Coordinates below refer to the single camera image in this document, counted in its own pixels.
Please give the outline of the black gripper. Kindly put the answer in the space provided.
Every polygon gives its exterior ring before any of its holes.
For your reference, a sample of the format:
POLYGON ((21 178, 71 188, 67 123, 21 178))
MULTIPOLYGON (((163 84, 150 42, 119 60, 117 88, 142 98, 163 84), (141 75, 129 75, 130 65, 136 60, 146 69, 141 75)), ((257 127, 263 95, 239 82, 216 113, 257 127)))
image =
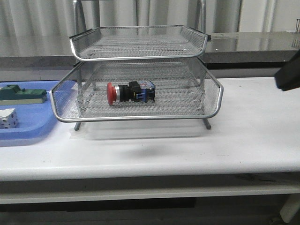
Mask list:
POLYGON ((275 73, 274 78, 277 88, 282 91, 300 87, 300 51, 275 73))

